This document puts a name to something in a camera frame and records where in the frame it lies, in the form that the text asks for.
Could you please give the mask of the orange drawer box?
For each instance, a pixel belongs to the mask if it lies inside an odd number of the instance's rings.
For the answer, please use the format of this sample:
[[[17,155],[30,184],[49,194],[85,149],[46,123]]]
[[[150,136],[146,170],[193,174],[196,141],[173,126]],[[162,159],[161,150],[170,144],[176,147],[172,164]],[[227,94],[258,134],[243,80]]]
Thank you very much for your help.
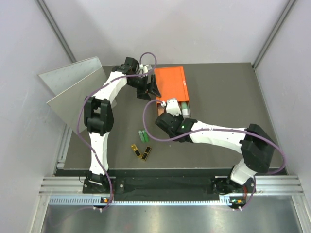
[[[175,98],[178,102],[189,102],[183,66],[156,68],[154,72],[161,93],[157,100],[167,101]]]

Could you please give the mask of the orange tube grey cap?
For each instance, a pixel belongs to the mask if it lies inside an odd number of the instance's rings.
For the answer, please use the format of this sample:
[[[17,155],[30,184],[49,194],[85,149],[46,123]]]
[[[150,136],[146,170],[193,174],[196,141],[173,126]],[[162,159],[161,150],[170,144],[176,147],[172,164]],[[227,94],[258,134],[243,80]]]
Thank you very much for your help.
[[[161,105],[158,105],[157,106],[157,112],[158,112],[158,116],[160,116],[161,114],[165,113],[166,112],[165,107],[163,107]]]

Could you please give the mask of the green white tube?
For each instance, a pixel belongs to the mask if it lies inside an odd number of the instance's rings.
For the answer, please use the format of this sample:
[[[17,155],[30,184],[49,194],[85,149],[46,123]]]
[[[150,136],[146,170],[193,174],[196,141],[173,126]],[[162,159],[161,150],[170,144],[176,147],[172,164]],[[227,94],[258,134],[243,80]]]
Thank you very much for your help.
[[[185,101],[181,102],[181,112],[182,112],[182,116],[184,118],[189,118],[190,117],[188,104]]]

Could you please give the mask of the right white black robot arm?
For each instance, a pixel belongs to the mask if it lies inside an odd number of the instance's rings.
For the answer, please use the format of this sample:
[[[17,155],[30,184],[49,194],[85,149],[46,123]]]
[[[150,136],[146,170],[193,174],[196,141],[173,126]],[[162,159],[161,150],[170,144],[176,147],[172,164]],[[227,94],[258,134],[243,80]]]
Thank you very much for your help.
[[[275,148],[266,142],[271,137],[257,124],[247,128],[226,128],[205,124],[196,119],[162,113],[155,120],[169,138],[190,132],[175,139],[178,142],[206,143],[231,149],[242,155],[225,180],[213,180],[214,190],[221,195],[240,191],[245,183],[258,173],[267,173]]]

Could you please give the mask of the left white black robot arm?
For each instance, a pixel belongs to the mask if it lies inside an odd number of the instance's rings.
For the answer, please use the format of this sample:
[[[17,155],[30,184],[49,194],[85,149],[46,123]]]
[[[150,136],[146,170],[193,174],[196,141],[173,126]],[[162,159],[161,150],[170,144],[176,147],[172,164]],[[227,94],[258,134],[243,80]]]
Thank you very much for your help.
[[[136,89],[137,98],[150,101],[150,95],[161,97],[155,75],[150,65],[140,64],[136,59],[126,57],[124,64],[113,67],[103,88],[87,98],[84,105],[84,125],[90,137],[91,165],[84,182],[84,193],[110,192],[110,180],[105,174],[107,162],[107,141],[114,124],[112,102],[123,87]]]

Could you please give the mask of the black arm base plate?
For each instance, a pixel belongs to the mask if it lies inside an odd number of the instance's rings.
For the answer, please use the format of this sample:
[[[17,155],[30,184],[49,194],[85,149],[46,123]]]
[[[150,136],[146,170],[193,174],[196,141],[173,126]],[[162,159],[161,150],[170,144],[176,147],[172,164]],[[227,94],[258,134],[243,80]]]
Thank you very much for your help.
[[[254,182],[239,185],[226,177],[116,177],[111,179],[114,194],[142,191],[198,190],[207,194],[251,193]]]

